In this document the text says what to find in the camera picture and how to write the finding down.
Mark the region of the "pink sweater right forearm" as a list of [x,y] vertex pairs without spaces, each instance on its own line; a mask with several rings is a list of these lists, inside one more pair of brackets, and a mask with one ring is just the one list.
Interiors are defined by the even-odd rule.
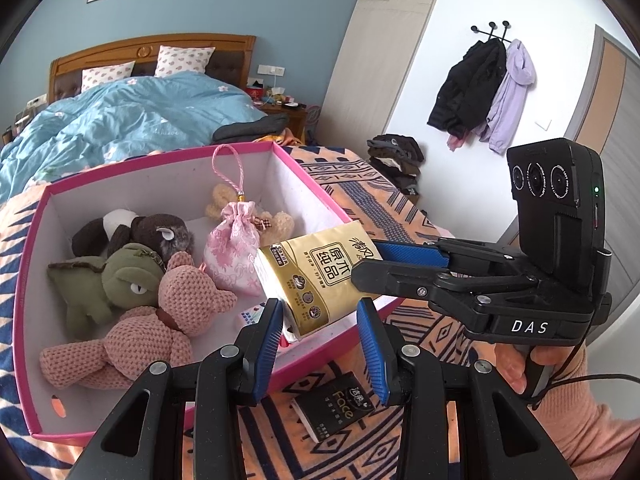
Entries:
[[546,394],[536,419],[579,479],[611,479],[639,437],[639,422],[617,419],[586,382]]

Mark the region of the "person's right hand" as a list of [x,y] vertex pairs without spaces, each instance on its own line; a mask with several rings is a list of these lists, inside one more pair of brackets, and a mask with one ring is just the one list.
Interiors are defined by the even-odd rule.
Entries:
[[[557,367],[571,351],[570,347],[535,347],[532,359],[542,366]],[[498,372],[517,394],[522,394],[527,386],[524,356],[512,344],[496,344],[495,357]]]

